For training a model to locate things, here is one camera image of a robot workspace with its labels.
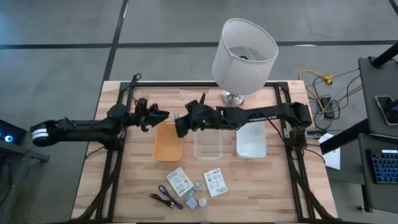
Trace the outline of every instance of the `lamp base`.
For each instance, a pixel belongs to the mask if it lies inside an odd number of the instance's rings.
[[[243,95],[235,95],[225,90],[221,95],[223,96],[223,103],[228,106],[240,106],[244,102]]]

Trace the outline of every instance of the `lamp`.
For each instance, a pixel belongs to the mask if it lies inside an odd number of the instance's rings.
[[[243,95],[262,88],[276,56],[278,46],[263,28],[244,19],[226,21],[211,70],[224,89],[223,102],[241,105]]]

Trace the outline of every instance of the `orange bin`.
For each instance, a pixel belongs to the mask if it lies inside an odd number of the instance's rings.
[[[156,126],[155,150],[152,158],[158,161],[177,161],[182,156],[182,138],[177,136],[175,123],[163,121]]]

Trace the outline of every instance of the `keyboard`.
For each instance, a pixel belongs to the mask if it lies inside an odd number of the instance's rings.
[[[368,149],[376,184],[398,184],[398,150]]]

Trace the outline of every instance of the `wooden table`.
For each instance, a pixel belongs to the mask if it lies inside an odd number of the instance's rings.
[[[303,81],[288,81],[292,102],[309,105]],[[96,119],[106,117],[106,112],[116,102],[120,82],[105,82],[99,99]],[[145,97],[148,105],[157,103],[161,110],[187,112],[184,105],[199,100],[206,93],[205,104],[222,106],[221,90],[208,87],[140,87],[134,89],[134,97]],[[246,97],[244,109],[276,105],[275,90],[264,87]],[[279,120],[274,124],[280,128]],[[193,155],[193,132],[183,139],[183,156],[178,162],[158,162],[151,157],[154,150],[155,128],[143,133],[139,128],[129,128],[119,180],[114,222],[291,222],[297,221],[286,153],[276,130],[266,122],[267,156],[263,159],[245,160],[236,157],[236,132],[223,131],[224,155],[215,161],[201,161]],[[90,143],[87,153],[99,148]],[[321,153],[320,148],[309,149]],[[84,163],[76,195],[72,217],[79,216],[100,190],[106,150],[92,154]],[[310,188],[330,214],[337,217],[328,176],[323,161],[315,154],[305,153]],[[149,197],[157,193],[158,185],[165,185],[176,196],[166,175],[182,167],[190,180],[203,182],[194,198],[206,198],[206,207],[183,210],[166,207]],[[203,173],[221,168],[228,192],[211,198]],[[300,192],[303,209],[306,210],[303,193]],[[183,199],[177,199],[183,205]]]

